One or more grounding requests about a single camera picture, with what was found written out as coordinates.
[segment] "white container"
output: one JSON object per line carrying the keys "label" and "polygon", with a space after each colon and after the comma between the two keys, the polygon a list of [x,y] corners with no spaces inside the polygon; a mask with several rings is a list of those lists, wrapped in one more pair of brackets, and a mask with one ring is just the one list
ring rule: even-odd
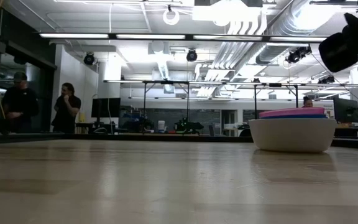
{"label": "white container", "polygon": [[259,149],[278,152],[324,152],[337,126],[334,119],[258,119],[249,121]]}
{"label": "white container", "polygon": [[158,121],[158,131],[160,133],[165,131],[165,121]]}

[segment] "stage light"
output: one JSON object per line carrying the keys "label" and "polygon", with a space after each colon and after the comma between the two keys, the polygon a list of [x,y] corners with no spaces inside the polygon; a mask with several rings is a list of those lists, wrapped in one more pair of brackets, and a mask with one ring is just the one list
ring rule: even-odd
{"label": "stage light", "polygon": [[186,59],[188,62],[195,62],[197,61],[197,53],[196,50],[191,49],[189,50],[189,52],[187,53]]}
{"label": "stage light", "polygon": [[97,60],[94,57],[93,52],[86,53],[86,56],[84,58],[85,65],[94,65],[97,62]]}

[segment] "computer screen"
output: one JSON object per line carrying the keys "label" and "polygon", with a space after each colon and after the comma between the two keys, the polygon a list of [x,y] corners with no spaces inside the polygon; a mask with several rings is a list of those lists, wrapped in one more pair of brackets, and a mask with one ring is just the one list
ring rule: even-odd
{"label": "computer screen", "polygon": [[340,123],[358,123],[358,103],[356,100],[334,98],[335,120]]}
{"label": "computer screen", "polygon": [[120,98],[99,98],[92,101],[92,118],[119,118]]}

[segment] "man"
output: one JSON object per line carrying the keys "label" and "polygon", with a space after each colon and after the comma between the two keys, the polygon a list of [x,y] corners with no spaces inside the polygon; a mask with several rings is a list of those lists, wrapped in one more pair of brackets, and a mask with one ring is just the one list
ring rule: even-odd
{"label": "man", "polygon": [[14,86],[5,92],[2,107],[7,120],[8,131],[30,133],[31,117],[39,112],[37,95],[27,87],[27,75],[14,74]]}
{"label": "man", "polygon": [[62,95],[57,98],[55,104],[56,116],[52,121],[53,131],[73,134],[75,130],[75,117],[80,111],[81,100],[74,95],[74,87],[71,83],[62,85]]}

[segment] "fluorescent light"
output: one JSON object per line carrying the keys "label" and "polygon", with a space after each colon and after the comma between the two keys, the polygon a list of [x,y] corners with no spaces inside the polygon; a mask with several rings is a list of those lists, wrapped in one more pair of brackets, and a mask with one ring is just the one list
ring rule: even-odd
{"label": "fluorescent light", "polygon": [[159,97],[159,100],[187,100],[187,98],[180,97]]}
{"label": "fluorescent light", "polygon": [[311,43],[311,44],[319,44],[322,41],[327,39],[327,37],[292,37],[292,36],[283,36],[283,37],[271,37],[269,41],[272,42],[299,42],[299,43]]}
{"label": "fluorescent light", "polygon": [[189,82],[189,84],[222,85],[223,82]]}
{"label": "fluorescent light", "polygon": [[167,34],[117,34],[117,39],[172,39],[184,40],[185,35],[167,35]]}
{"label": "fluorescent light", "polygon": [[243,35],[194,35],[195,40],[261,41],[262,37]]}
{"label": "fluorescent light", "polygon": [[143,81],[137,80],[105,80],[108,83],[143,83]]}
{"label": "fluorescent light", "polygon": [[297,43],[266,43],[268,46],[274,47],[309,47],[309,44],[297,44]]}
{"label": "fluorescent light", "polygon": [[[128,97],[128,99],[135,99],[135,100],[144,100],[144,97],[138,97],[138,96],[136,96],[136,97]],[[146,99],[155,99],[154,97],[146,97]]]}
{"label": "fluorescent light", "polygon": [[144,2],[145,4],[172,4],[172,5],[182,5],[179,1],[144,1],[144,0],[55,0],[55,2],[73,2],[73,3],[84,3],[84,4],[140,4]]}
{"label": "fluorescent light", "polygon": [[51,33],[51,34],[40,34],[43,38],[51,38],[51,39],[108,39],[108,34],[59,34],[59,33]]}

